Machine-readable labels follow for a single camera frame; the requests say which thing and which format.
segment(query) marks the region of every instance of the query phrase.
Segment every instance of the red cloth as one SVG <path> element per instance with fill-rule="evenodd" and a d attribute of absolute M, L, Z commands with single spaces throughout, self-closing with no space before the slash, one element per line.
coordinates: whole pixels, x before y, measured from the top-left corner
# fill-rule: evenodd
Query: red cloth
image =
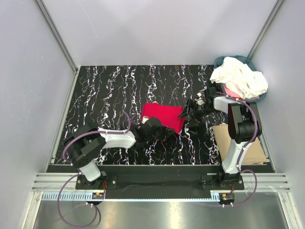
<path fill-rule="evenodd" d="M 163 126 L 174 129 L 178 134 L 182 130 L 185 120 L 184 117 L 179 119 L 177 118 L 182 110 L 183 108 L 180 106 L 163 106 L 157 103 L 146 103 L 143 106 L 142 119 L 143 116 L 158 118 Z"/>

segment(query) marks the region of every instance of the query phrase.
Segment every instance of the white panel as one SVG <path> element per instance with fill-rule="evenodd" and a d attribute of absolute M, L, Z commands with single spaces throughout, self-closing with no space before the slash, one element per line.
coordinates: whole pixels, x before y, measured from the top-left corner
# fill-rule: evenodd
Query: white panel
<path fill-rule="evenodd" d="M 72 71 L 34 1 L 1 1 L 0 31 L 0 227 L 18 229 Z"/>
<path fill-rule="evenodd" d="M 259 112 L 276 167 L 285 172 L 305 225 L 305 1 L 286 1 L 254 56 L 269 89 Z"/>
<path fill-rule="evenodd" d="M 44 0 L 77 65 L 246 56 L 275 0 Z"/>

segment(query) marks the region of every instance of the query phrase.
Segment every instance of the reflective metal surface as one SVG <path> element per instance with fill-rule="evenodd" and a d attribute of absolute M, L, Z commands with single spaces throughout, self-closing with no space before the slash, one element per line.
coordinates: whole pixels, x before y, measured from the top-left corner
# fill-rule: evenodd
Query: reflective metal surface
<path fill-rule="evenodd" d="M 236 194 L 236 202 L 247 196 Z M 68 213 L 78 201 L 61 202 L 61 211 Z M 96 229 L 287 229 L 287 223 L 276 193 L 257 193 L 245 205 L 233 208 L 208 207 L 212 203 L 104 202 L 98 205 Z M 84 225 L 91 221 L 94 210 L 83 206 L 65 217 L 69 222 Z M 59 219 L 56 201 L 42 201 L 35 229 L 69 229 Z"/>

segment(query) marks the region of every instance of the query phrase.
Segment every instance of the cardboard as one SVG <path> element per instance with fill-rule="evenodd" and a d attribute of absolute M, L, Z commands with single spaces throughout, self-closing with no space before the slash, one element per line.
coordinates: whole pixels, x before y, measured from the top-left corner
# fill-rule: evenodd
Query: cardboard
<path fill-rule="evenodd" d="M 228 132 L 228 125 L 215 125 L 212 127 L 216 143 L 219 149 L 221 160 L 227 156 L 231 138 Z M 244 156 L 242 165 L 263 164 L 267 162 L 267 158 L 263 152 L 262 146 L 256 138 Z"/>

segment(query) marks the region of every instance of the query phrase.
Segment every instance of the black mounting plate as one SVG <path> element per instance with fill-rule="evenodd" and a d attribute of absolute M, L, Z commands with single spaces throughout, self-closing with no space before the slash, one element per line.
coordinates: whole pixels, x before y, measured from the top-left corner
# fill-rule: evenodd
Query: black mounting plate
<path fill-rule="evenodd" d="M 75 189 L 83 190 L 104 190 L 103 181 L 106 181 L 106 190 L 115 190 L 117 186 L 118 177 L 115 174 L 108 174 L 106 176 L 101 176 L 93 182 L 89 182 L 85 175 L 80 175 L 77 177 Z"/>
<path fill-rule="evenodd" d="M 202 175 L 201 176 L 202 189 L 206 191 L 232 189 L 231 184 L 220 187 L 217 185 L 216 182 L 214 182 L 215 180 L 216 180 L 216 175 Z M 242 176 L 239 176 L 238 181 L 234 183 L 234 190 L 244 190 L 244 181 Z"/>

